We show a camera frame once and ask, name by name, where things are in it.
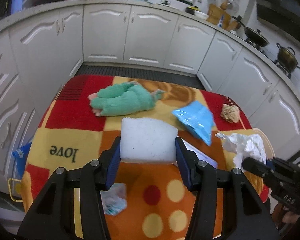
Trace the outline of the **beige trash bin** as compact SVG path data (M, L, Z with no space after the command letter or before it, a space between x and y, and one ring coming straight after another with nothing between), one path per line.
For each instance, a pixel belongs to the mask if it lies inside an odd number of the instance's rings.
M275 157L275 153L273 147L267 138L267 136L258 128L253 128L254 133L258 134L262 140L264 145L264 150L268 159L273 159Z

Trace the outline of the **white pepsi envelope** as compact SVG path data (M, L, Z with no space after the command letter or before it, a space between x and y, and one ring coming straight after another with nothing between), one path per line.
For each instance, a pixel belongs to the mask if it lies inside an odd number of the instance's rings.
M186 149L189 150L189 151L193 151L196 154L196 156L198 157L199 160L203 160L203 161L209 163L214 168L218 167L218 164L217 164L217 162L215 160L213 160L212 158L210 158L209 156L207 156L202 151L198 150L196 147L194 147L193 145L191 145L190 143L188 143L184 139L182 139L182 141L183 141Z

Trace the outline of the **black wok with lid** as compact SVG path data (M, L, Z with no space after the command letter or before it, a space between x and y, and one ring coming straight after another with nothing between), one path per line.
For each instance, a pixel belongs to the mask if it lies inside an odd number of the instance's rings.
M261 31L259 29L254 30L249 27L247 27L242 22L242 17L239 15L237 17L232 16L232 18L238 22L241 26L244 28L244 33L247 37L246 41L251 42L257 49L258 48L264 48L269 44L269 41L261 34Z

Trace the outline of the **white tissue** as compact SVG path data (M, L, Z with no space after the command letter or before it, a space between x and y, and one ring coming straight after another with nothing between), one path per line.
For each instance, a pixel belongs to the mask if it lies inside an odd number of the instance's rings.
M217 133L215 136L221 139L223 150L228 152L225 158L229 170L235 167L242 169L242 162L248 157L263 164L267 163L267 156L260 135L244 135L239 133L226 135L224 133Z

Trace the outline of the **white lower cabinets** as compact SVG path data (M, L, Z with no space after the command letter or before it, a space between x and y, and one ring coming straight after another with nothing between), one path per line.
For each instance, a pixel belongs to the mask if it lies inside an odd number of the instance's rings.
M300 150L300 95L270 59L187 13L125 0L59 2L0 20L0 190L12 152L34 134L57 90L82 63L190 73L234 99L275 154Z

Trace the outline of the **bronze stock pot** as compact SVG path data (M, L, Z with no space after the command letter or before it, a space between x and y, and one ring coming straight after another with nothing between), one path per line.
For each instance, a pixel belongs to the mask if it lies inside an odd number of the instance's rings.
M276 43L276 45L279 49L277 54L277 60L279 63L290 73L292 73L296 68L300 69L294 49L292 47L283 47L279 43Z

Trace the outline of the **green towel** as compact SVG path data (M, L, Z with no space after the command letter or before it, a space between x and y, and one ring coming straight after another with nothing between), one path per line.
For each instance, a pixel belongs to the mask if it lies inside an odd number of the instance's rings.
M164 91L149 92L141 84L129 81L114 84L88 96L96 116L123 116L153 109Z

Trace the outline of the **beige paper ball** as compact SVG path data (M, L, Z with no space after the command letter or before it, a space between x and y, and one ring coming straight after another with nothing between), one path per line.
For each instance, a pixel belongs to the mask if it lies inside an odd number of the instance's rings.
M240 118L240 110L236 105L223 104L221 117L230 123L238 123Z

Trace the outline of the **wooden cutting board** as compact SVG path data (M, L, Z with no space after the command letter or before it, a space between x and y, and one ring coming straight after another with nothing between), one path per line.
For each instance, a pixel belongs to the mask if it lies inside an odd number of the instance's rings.
M220 7L217 7L214 4L209 5L207 14L207 21L214 25L218 25L223 16L222 28L227 31L237 30L241 26L241 24L234 20L225 10L222 10Z

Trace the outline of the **white foam sponge block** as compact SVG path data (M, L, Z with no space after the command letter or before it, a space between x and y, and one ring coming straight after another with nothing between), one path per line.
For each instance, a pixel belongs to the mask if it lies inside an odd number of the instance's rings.
M158 119L123 118L120 158L124 163L173 164L178 129Z

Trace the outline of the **blue snack bag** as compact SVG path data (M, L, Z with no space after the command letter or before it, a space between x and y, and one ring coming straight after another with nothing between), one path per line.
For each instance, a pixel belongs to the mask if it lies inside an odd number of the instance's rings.
M213 114L199 101L193 101L185 107L175 109L172 114L196 138L210 146L212 143L212 128L215 125Z

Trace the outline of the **colourful rose blanket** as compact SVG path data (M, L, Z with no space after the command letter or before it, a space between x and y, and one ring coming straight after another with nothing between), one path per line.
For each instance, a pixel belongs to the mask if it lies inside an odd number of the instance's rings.
M21 197L29 209L52 172L62 166L80 168L97 159L111 147L121 132L121 117L96 117L88 96L109 85L126 82L125 77L80 75L70 79L45 112L34 135L21 180ZM217 161L218 168L230 170L234 154L223 150L219 138L210 146L193 137L172 114L174 109L199 101L213 114L213 133L253 134L244 114L237 123L221 117L228 99L222 95L173 83L141 80L148 91L161 89L163 98L150 111L134 114L135 118L162 120L178 129L178 134L192 146ZM127 208L107 216L112 239L184 239L192 215L195 197L183 185L174 165L121 163L116 176L126 186Z

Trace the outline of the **crumpled teal printed wrapper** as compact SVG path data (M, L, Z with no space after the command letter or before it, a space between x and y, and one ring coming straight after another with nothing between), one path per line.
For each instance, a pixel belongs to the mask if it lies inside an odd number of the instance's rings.
M108 191L101 191L103 210L106 215L116 216L127 208L126 185L113 184Z

